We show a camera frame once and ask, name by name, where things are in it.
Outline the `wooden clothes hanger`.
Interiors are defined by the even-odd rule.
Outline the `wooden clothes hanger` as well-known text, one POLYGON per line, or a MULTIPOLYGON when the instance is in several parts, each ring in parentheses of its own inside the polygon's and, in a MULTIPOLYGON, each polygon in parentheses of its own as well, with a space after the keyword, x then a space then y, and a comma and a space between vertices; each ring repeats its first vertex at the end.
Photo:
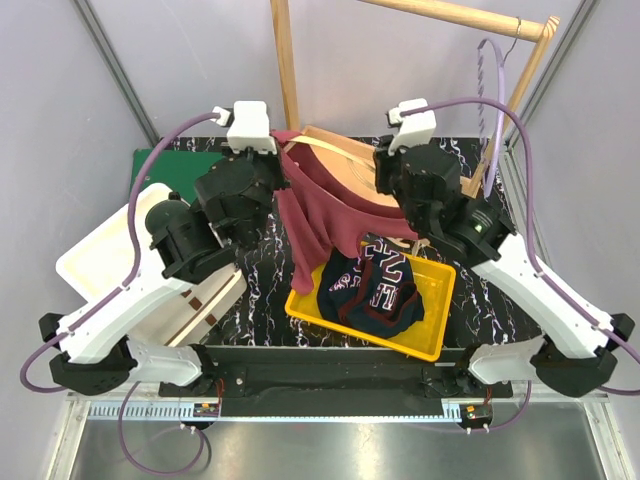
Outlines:
MULTIPOLYGON (((390 196, 373 192, 371 186, 373 174, 366 170, 366 168, 371 165, 370 160, 355 155, 350 151, 337 148, 327 142, 318 141, 299 132, 297 133, 298 136, 293 139, 293 142, 310 146, 325 168, 327 168, 342 185, 360 197, 376 204, 398 207, 395 200, 390 196)), ((398 241, 406 240, 398 238, 389 239, 396 239, 398 241)))

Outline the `navy tank top maroon trim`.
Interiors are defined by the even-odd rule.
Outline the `navy tank top maroon trim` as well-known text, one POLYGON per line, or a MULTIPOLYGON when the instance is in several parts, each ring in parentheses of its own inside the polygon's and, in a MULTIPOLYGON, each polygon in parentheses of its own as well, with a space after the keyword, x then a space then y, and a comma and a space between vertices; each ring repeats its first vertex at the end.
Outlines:
POLYGON ((408 258, 380 239, 363 246, 356 258, 333 250, 316 300, 323 319, 382 339, 425 316, 408 258))

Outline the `lilac plastic hanger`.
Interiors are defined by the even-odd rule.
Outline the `lilac plastic hanger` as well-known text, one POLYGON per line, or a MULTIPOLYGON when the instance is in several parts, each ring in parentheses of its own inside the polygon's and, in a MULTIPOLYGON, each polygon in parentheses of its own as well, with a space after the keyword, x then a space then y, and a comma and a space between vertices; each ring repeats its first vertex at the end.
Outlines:
MULTIPOLYGON (((491 38, 484 38, 480 41, 477 46, 477 95, 479 98, 484 96, 484 56, 482 49, 484 48, 486 43, 489 43, 494 51, 495 63, 497 68, 497 101, 502 104, 506 104, 505 95, 506 95, 506 78, 505 78, 505 61, 508 58, 511 51, 514 49, 518 39, 519 34, 522 28, 522 19, 520 17, 517 18, 518 24, 516 28, 516 37, 513 40, 513 43, 506 54, 502 53, 499 45, 491 38)), ((485 135, 485 118, 484 118, 484 105, 479 104, 477 106, 478 110, 478 126, 479 126, 479 139, 481 145, 481 153, 485 155, 487 150, 490 150, 491 156, 489 159, 488 167, 485 173, 482 175, 483 180, 483 199, 488 200, 491 196, 495 176, 497 172, 497 165, 499 160, 500 153, 500 143, 503 139, 503 127, 504 127, 504 112, 499 110, 496 114, 495 120, 495 128, 494 133, 497 138, 497 145, 493 147, 489 147, 490 139, 485 135)))

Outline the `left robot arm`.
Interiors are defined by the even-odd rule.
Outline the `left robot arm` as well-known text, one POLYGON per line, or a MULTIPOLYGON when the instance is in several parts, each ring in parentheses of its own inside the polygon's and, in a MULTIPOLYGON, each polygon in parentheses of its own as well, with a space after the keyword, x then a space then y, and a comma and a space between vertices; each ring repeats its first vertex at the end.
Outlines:
POLYGON ((49 362, 53 381, 87 396, 122 384, 166 383, 196 396, 215 386, 205 347, 170 347, 132 337, 132 329, 168 300, 234 264, 240 250, 257 247, 272 211, 272 197, 287 188, 280 151, 226 149, 194 183, 196 199, 178 195, 153 206, 145 218, 151 236, 141 247, 136 203, 128 205, 134 262, 125 279, 100 301, 72 314, 48 313, 39 321, 45 344, 58 353, 49 362))

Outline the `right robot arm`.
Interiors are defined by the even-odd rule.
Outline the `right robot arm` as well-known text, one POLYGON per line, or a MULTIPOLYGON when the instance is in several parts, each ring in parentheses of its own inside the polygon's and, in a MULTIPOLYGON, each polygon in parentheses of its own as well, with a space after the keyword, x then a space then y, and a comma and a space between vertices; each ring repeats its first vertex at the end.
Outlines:
POLYGON ((410 229, 504 292, 542 331, 467 348, 453 374, 460 393, 476 396, 503 381, 540 381, 573 398, 605 387, 618 364, 616 342, 635 327, 628 315, 587 302, 527 251, 501 208, 465 195, 455 157, 428 144, 395 146, 387 135, 373 159, 377 191, 396 200, 410 229))

